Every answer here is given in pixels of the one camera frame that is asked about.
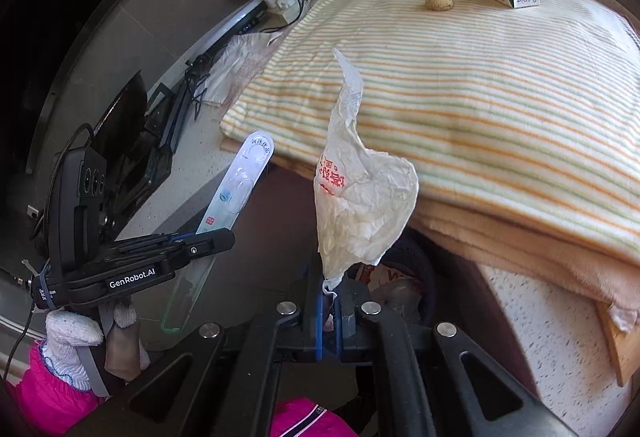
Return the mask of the white gloved left hand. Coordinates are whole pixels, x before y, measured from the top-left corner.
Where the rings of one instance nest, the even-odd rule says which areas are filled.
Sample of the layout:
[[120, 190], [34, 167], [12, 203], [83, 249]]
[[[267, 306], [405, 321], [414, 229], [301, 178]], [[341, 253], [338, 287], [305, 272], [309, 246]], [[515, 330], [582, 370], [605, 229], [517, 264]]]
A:
[[51, 311], [39, 353], [57, 379], [78, 391], [106, 398], [115, 390], [108, 381], [131, 382], [150, 365], [150, 358], [130, 299], [103, 305], [99, 314], [106, 327], [80, 313]]

